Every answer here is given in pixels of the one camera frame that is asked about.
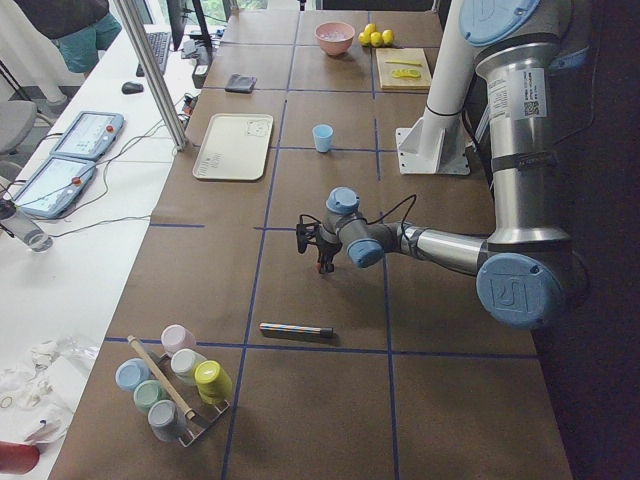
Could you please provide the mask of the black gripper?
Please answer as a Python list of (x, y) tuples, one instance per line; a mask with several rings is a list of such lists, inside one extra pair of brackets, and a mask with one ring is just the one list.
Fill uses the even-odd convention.
[(298, 253), (304, 254), (308, 246), (315, 246), (318, 250), (316, 264), (320, 264), (322, 273), (332, 273), (335, 269), (334, 257), (342, 249), (338, 236), (327, 231), (319, 219), (308, 214), (299, 215), (295, 233)]

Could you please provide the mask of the grey and blue arm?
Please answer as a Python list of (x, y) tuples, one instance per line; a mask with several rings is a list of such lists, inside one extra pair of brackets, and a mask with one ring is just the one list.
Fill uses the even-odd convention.
[(485, 228), (452, 233), (407, 219), (369, 220), (359, 195), (339, 186), (321, 218), (298, 221), (298, 249), (316, 248), (322, 274), (333, 271), (338, 253), (359, 268), (394, 253), (470, 276), (485, 311), (519, 329), (548, 326), (579, 307), (590, 280), (559, 220), (550, 78), (584, 62), (591, 10), (588, 1), (451, 6), (424, 111), (395, 132), (399, 171), (431, 180), (468, 172), (464, 106), (473, 80), (482, 79), (490, 189), (461, 188), (456, 209), (484, 216)]

